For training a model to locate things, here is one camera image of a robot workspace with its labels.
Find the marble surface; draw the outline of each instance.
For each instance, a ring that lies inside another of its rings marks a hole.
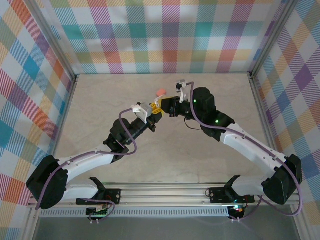
[[[248,133],[266,142],[248,77],[228,74],[81,75],[55,157],[86,152],[108,138],[119,112],[137,102],[151,103],[159,88],[176,96],[175,82],[194,81],[215,96],[216,107]],[[136,117],[126,113],[129,122]],[[194,121],[187,122],[199,128]],[[188,129],[183,117],[165,115],[155,133],[146,130],[138,151],[111,165],[88,171],[76,180],[97,177],[102,182],[225,183],[234,175],[257,176],[261,171],[232,148],[201,131]]]

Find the plaid wallpaper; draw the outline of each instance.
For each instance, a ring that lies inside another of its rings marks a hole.
[[[298,2],[257,77],[279,150],[302,160],[304,207],[320,236],[320,0]]]
[[[79,74],[247,72],[286,2],[36,1]]]
[[[23,0],[0,0],[0,239],[15,240],[25,181],[52,152],[71,78]]]

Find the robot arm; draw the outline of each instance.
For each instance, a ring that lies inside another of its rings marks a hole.
[[[133,139],[137,139],[147,129],[152,132],[156,131],[156,123],[160,121],[163,113],[154,103],[151,105],[139,103],[133,106],[132,110],[136,112],[137,119],[129,123],[128,120],[122,118],[122,122]],[[69,186],[68,183],[87,171],[112,164],[123,156],[132,154],[128,153],[129,149],[126,147],[131,143],[132,139],[125,131],[120,120],[117,119],[113,123],[108,139],[92,151],[61,159],[55,159],[52,155],[45,157],[26,182],[26,186],[37,201],[39,201],[41,193],[45,189],[40,201],[42,209],[49,209],[66,199],[105,200],[106,190],[96,178],[91,178],[96,186]],[[46,186],[49,177],[52,177],[52,179]]]
[[[176,84],[177,91],[183,92],[182,89],[186,85],[188,84],[178,82]],[[285,204],[297,187],[290,173],[281,162],[291,170],[297,182],[301,184],[301,160],[295,155],[287,157],[245,132],[231,117],[216,109],[215,97],[207,88],[196,88],[193,91],[191,101],[193,109],[191,109],[191,103],[186,98],[181,101],[177,96],[162,99],[160,104],[161,109],[170,117],[181,115],[188,120],[195,120],[194,115],[196,115],[197,120],[202,123],[200,125],[201,129],[207,136],[235,149],[256,164],[264,173],[264,176],[260,177],[240,175],[232,177],[223,190],[230,202],[243,199],[241,196],[261,195],[267,196],[277,204]]]

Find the black mounting bracket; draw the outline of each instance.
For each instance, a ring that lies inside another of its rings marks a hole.
[[[93,200],[108,200],[114,202],[114,204],[120,204],[121,189],[106,189],[105,186],[96,178],[90,177],[98,188],[98,192],[93,196]],[[75,201],[76,205],[105,205],[104,201],[85,201],[81,198],[77,198]]]
[[[210,197],[211,204],[253,204],[255,202],[255,197],[252,195],[237,196],[234,199],[230,199],[224,187],[209,188],[208,197]]]

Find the purple cable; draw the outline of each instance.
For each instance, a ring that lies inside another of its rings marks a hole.
[[[240,137],[245,137],[248,141],[250,141],[251,143],[253,143],[254,145],[256,145],[258,148],[260,148],[261,150],[263,150],[265,153],[269,154],[271,157],[275,158],[275,160],[280,163],[284,168],[285,170],[287,170],[287,172],[290,174],[290,176],[292,177],[293,181],[294,181],[294,184],[296,186],[296,189],[298,191],[298,196],[299,196],[299,206],[298,206],[298,209],[293,212],[293,213],[287,213],[287,212],[284,212],[280,209],[278,209],[276,206],[274,206],[272,203],[268,202],[267,200],[263,199],[262,196],[259,196],[260,200],[263,201],[264,203],[268,204],[269,206],[273,207],[275,210],[277,210],[278,212],[280,212],[281,214],[285,215],[285,216],[288,216],[288,217],[293,217],[293,216],[296,216],[298,215],[301,210],[302,210],[302,206],[303,206],[303,197],[302,197],[302,190],[301,190],[301,187],[294,175],[294,173],[290,170],[290,168],[284,163],[282,162],[272,151],[266,149],[264,146],[262,146],[260,143],[256,142],[255,140],[253,140],[252,138],[248,137],[248,136],[245,136],[243,133],[241,132],[238,132],[236,130],[233,130],[233,129],[229,129],[229,128],[226,128],[226,127],[222,127],[222,126],[211,126],[211,125],[207,125],[207,124],[204,124],[203,122],[201,122],[199,120],[199,118],[197,117],[196,115],[196,112],[195,112],[195,109],[194,109],[194,100],[193,100],[193,97],[194,97],[194,86],[195,86],[195,83],[192,81],[190,83],[187,83],[187,85],[191,85],[191,90],[190,90],[190,107],[191,107],[191,112],[192,112],[192,115],[194,117],[194,119],[201,125],[201,126],[204,126],[205,128],[208,128],[208,129],[219,129],[219,130],[224,130],[224,131],[229,131],[231,133],[234,133],[234,134],[237,134],[238,136]]]
[[[257,210],[258,210],[258,208],[259,208],[259,206],[260,206],[260,204],[261,204],[261,202],[262,202],[262,199],[260,198],[260,200],[258,201],[258,204],[254,207],[254,209],[248,214],[248,215],[246,215],[246,216],[244,216],[243,218],[241,218],[241,220],[244,220],[244,219],[247,219],[248,217],[250,217],[252,214],[254,214]]]
[[[138,149],[138,146],[137,146],[137,143],[136,141],[134,140],[134,138],[132,137],[132,135],[130,134],[129,130],[126,128],[126,125],[124,124],[123,120],[122,120],[122,114],[124,113],[127,113],[127,112],[130,112],[132,109],[129,108],[127,110],[123,110],[122,112],[119,113],[119,121],[123,127],[123,129],[125,130],[125,132],[128,134],[129,138],[131,139],[133,145],[134,145],[134,150],[132,152],[128,152],[128,153],[116,153],[116,152],[108,152],[108,151],[89,151],[89,152],[85,152],[83,154],[80,154],[78,156],[75,156],[74,158],[62,163],[59,167],[57,167],[51,174],[50,176],[48,177],[48,179],[46,180],[44,186],[43,186],[43,189],[42,189],[42,192],[40,194],[40,197],[39,197],[39,200],[38,200],[38,203],[35,207],[35,210],[38,210],[40,208],[40,205],[41,205],[41,202],[44,198],[44,195],[45,195],[45,192],[46,192],[46,189],[51,181],[51,179],[54,177],[54,175],[60,170],[62,169],[64,166],[66,166],[69,162],[73,163],[73,162],[76,162],[78,161],[80,158],[82,157],[85,157],[85,156],[89,156],[89,155],[95,155],[95,154],[110,154],[110,155],[115,155],[115,156],[129,156],[129,155],[132,155],[132,154],[135,154],[137,152],[137,149]]]
[[[113,201],[108,201],[108,200],[93,200],[93,199],[89,199],[89,198],[80,198],[81,200],[84,200],[86,202],[95,202],[95,203],[106,203],[106,204],[111,204],[113,206],[112,210],[103,218],[101,218],[100,220],[97,220],[96,223],[99,224],[99,222],[103,222],[104,220],[107,219],[107,217],[109,217],[115,210],[116,208],[116,204]],[[91,219],[92,213],[89,214],[89,220],[91,221],[91,223],[93,223],[93,220]]]

